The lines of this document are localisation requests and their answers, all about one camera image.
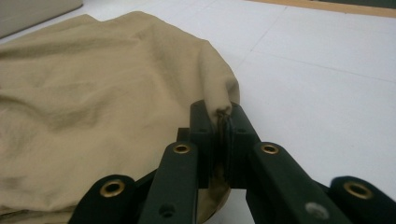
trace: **white tabletop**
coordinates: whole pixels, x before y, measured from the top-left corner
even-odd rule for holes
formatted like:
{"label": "white tabletop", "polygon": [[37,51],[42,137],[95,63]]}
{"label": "white tabletop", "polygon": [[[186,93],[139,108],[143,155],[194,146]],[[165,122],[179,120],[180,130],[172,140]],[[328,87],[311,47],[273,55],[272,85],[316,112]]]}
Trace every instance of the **white tabletop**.
{"label": "white tabletop", "polygon": [[[210,41],[231,66],[262,141],[318,182],[365,179],[396,200],[396,19],[240,0],[84,0],[0,43],[81,14],[145,11]],[[208,223],[253,223],[234,190]]]}

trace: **wooden strip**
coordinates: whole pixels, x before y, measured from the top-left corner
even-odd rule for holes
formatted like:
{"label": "wooden strip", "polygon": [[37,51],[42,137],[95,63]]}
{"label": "wooden strip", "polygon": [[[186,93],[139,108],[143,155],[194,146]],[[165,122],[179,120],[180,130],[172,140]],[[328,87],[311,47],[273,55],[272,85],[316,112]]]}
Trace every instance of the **wooden strip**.
{"label": "wooden strip", "polygon": [[327,2],[318,2],[318,1],[309,1],[309,0],[248,0],[248,1],[280,4],[291,7],[307,7],[313,9],[329,10],[329,11],[352,13],[352,14],[396,18],[396,9],[391,9],[391,8],[363,7],[363,6],[353,6],[346,4],[327,3]]}

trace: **folded cloth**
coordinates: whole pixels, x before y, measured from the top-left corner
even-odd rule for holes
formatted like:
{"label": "folded cloth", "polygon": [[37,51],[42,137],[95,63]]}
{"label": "folded cloth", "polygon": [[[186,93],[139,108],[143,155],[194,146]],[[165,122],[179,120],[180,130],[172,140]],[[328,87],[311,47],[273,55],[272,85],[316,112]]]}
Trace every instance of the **folded cloth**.
{"label": "folded cloth", "polygon": [[[211,45],[142,12],[88,15],[0,45],[0,207],[57,211],[106,175],[159,165],[190,105],[209,117],[239,101]],[[203,222],[224,201],[221,175],[200,192]]]}

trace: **beige cloth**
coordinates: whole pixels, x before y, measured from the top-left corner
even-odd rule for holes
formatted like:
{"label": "beige cloth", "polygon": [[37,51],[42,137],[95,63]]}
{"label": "beige cloth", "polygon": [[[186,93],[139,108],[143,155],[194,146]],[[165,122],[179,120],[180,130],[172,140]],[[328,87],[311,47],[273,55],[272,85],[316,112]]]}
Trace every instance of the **beige cloth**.
{"label": "beige cloth", "polygon": [[[0,207],[55,211],[106,175],[139,179],[201,99],[214,123],[217,109],[230,113],[230,67],[207,41],[142,12],[84,15],[1,45]],[[201,222],[226,192],[200,195]]]}

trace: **screw hole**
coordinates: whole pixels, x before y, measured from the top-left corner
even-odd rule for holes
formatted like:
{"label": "screw hole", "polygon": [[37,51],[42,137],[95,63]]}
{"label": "screw hole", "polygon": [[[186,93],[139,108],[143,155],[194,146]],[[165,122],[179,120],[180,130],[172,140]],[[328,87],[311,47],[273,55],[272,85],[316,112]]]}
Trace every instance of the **screw hole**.
{"label": "screw hole", "polygon": [[329,212],[319,203],[306,203],[305,211],[314,218],[326,220],[329,218]]}
{"label": "screw hole", "polygon": [[176,212],[176,208],[171,203],[165,203],[161,205],[159,213],[164,218],[172,217]]}
{"label": "screw hole", "polygon": [[188,153],[189,151],[190,151],[190,147],[188,147],[186,145],[178,145],[178,146],[174,147],[174,152],[176,152],[178,154]]}
{"label": "screw hole", "polygon": [[271,146],[271,145],[263,145],[262,151],[268,154],[276,154],[279,152],[279,148]]}
{"label": "screw hole", "polygon": [[115,197],[121,194],[125,189],[125,184],[119,180],[109,180],[100,189],[100,194],[105,198]]}
{"label": "screw hole", "polygon": [[373,193],[363,184],[349,181],[344,184],[344,189],[352,194],[355,197],[358,197],[360,199],[371,199],[373,198]]}

